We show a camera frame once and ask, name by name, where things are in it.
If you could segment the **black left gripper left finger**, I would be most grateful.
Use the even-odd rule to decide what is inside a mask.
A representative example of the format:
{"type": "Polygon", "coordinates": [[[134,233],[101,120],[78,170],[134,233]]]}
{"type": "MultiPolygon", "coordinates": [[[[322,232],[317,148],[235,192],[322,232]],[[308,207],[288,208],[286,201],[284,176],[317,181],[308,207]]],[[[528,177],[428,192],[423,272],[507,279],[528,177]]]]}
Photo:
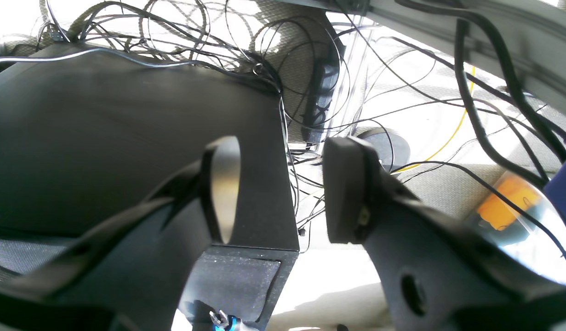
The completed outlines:
{"type": "Polygon", "coordinates": [[[208,144],[143,202],[0,285],[0,331],[169,331],[197,260],[232,238],[240,173],[236,137],[208,144]]]}

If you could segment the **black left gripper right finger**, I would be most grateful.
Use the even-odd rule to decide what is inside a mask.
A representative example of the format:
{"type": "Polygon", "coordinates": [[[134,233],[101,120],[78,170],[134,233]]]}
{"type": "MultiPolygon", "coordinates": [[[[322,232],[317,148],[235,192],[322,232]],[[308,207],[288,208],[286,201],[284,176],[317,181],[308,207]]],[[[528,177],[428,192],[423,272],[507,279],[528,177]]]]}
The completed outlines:
{"type": "Polygon", "coordinates": [[[323,180],[329,241],[365,248],[397,331],[566,331],[566,285],[424,205],[368,142],[327,139],[323,180]]]}

